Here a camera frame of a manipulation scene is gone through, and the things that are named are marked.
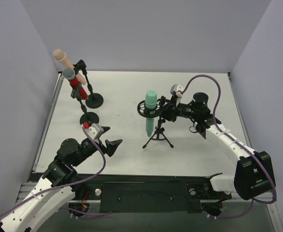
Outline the black mic stand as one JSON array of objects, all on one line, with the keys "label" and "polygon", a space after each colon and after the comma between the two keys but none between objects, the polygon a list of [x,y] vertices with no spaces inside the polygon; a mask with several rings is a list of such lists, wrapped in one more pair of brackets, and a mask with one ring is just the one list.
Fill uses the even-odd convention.
[{"label": "black mic stand", "polygon": [[71,88],[71,97],[79,102],[81,110],[83,112],[82,116],[79,119],[80,124],[82,125],[84,123],[99,123],[99,116],[96,113],[88,112],[86,106],[82,102],[82,98],[79,93],[79,90],[81,90],[81,85],[79,84],[77,87],[73,87],[71,85]]},{"label": "black mic stand", "polygon": [[76,64],[73,65],[73,70],[75,71],[75,76],[77,77],[79,75],[79,71],[83,73],[83,78],[77,77],[79,81],[85,80],[87,84],[88,91],[90,94],[88,95],[88,99],[85,101],[86,105],[91,109],[99,108],[104,103],[104,98],[99,93],[93,92],[93,87],[89,82],[88,76],[87,76],[87,70],[86,70],[86,64],[81,59]]}]

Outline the teal microphone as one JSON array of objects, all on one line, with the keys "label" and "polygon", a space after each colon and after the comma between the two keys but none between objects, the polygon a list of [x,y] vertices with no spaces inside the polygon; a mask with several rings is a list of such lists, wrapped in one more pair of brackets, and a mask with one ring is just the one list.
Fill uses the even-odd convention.
[{"label": "teal microphone", "polygon": [[[154,90],[149,90],[145,96],[145,109],[147,114],[153,114],[157,106],[157,93]],[[154,129],[154,118],[146,118],[146,133],[148,137],[152,136]]]}]

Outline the tripod shock mount stand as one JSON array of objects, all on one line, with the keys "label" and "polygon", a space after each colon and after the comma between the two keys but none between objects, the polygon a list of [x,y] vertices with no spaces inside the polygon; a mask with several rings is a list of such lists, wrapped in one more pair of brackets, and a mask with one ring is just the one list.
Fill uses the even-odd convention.
[{"label": "tripod shock mount stand", "polygon": [[138,113],[144,118],[154,118],[154,129],[152,136],[149,137],[148,141],[142,146],[145,149],[151,141],[166,141],[171,148],[174,148],[173,144],[169,141],[169,139],[164,134],[165,129],[162,127],[162,124],[166,122],[164,118],[161,117],[160,113],[162,110],[162,105],[164,105],[165,97],[157,98],[157,106],[154,110],[153,114],[147,114],[147,110],[145,109],[145,100],[141,101],[137,110]]}]

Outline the red glitter microphone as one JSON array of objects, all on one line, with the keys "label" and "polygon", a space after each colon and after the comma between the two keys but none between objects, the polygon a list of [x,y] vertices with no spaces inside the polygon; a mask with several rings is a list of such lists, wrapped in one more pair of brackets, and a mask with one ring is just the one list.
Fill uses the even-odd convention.
[{"label": "red glitter microphone", "polygon": [[79,94],[79,96],[82,100],[88,99],[88,95],[87,95],[86,91],[84,90],[84,88],[82,87],[81,82],[77,79],[74,69],[65,68],[62,71],[62,75],[65,79],[68,80],[72,89],[75,90]]}]

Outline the pink microphone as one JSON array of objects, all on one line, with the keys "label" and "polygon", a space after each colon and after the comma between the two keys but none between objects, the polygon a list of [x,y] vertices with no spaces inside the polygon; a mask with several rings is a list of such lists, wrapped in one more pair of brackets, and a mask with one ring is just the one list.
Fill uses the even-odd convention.
[{"label": "pink microphone", "polygon": [[[62,51],[61,49],[56,49],[53,51],[53,56],[55,60],[59,63],[61,63],[65,68],[74,68],[72,62],[67,57],[66,53]],[[76,74],[77,79],[82,83],[82,85],[86,85],[86,80],[83,76],[81,76],[79,73]]]}]

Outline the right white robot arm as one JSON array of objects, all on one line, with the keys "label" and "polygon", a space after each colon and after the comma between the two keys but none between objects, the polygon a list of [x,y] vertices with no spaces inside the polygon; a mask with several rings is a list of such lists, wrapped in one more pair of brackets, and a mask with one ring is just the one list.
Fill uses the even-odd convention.
[{"label": "right white robot arm", "polygon": [[194,94],[188,104],[181,103],[180,99],[181,92],[173,94],[169,100],[161,97],[158,101],[160,116],[171,122],[179,117],[191,120],[195,131],[218,147],[235,165],[233,175],[215,174],[210,177],[212,190],[235,192],[244,200],[255,200],[257,196],[271,191],[275,201],[277,193],[270,155],[250,148],[229,132],[214,116],[214,111],[208,108],[207,94]]}]

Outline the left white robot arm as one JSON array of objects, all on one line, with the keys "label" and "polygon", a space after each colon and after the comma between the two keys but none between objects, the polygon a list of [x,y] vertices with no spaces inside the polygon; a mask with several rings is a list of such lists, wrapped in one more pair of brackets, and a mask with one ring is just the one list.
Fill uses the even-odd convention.
[{"label": "left white robot arm", "polygon": [[111,157],[115,153],[121,139],[106,140],[104,144],[100,140],[109,129],[96,123],[84,123],[82,130],[86,139],[81,143],[73,138],[64,140],[32,191],[23,201],[0,215],[0,232],[32,232],[65,202],[73,199],[76,192],[85,190],[87,182],[101,174],[104,167],[87,178],[82,178],[75,168],[95,152],[99,152],[101,157]]}]

